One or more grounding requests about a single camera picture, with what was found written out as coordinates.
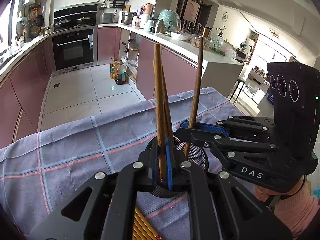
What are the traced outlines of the person right hand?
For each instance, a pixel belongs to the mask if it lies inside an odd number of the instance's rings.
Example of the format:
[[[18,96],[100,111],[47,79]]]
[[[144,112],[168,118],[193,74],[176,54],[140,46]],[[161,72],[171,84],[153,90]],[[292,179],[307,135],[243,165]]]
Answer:
[[[264,187],[255,185],[254,195],[257,197],[259,201],[266,202],[269,196],[281,196],[281,193],[266,189]]]

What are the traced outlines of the pink sleeve right forearm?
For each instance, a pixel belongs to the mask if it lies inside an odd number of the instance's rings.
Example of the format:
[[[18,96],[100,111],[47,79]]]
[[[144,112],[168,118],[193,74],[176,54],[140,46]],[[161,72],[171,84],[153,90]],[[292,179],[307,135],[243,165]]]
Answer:
[[[291,231],[293,239],[319,239],[319,202],[308,191],[305,177],[296,193],[280,198],[275,216]]]

